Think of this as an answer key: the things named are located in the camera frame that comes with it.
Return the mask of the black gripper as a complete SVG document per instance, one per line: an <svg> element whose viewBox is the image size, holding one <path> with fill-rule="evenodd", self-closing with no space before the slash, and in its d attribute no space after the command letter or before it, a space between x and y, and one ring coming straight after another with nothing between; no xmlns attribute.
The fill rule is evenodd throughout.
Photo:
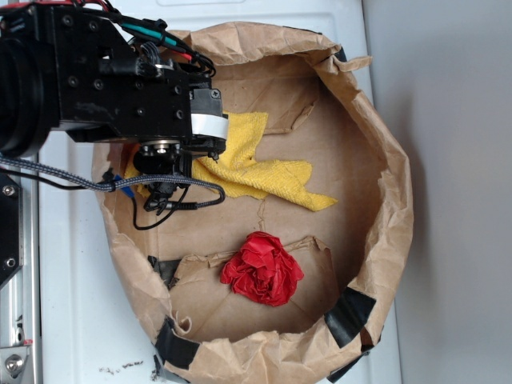
<svg viewBox="0 0 512 384"><path fill-rule="evenodd" d="M221 92L212 87L209 75L184 71L168 62L156 64L136 59L136 87L149 94L137 108L150 121L138 130L140 148L134 167L143 174L164 174L172 181L152 181L145 209L180 210L171 202L176 189L192 185L192 161L218 160L226 150L228 117L222 111Z"/></svg>

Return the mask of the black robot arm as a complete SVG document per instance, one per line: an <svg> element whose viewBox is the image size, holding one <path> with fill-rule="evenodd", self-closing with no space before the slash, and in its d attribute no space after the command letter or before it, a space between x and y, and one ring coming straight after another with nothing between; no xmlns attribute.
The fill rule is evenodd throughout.
<svg viewBox="0 0 512 384"><path fill-rule="evenodd" d="M161 20L127 17L108 1L32 1L1 9L1 162L111 192L144 184L145 208L195 184L192 162L225 151L228 119L213 62ZM30 161L53 130L76 142L135 143L138 176L89 182Z"/></svg>

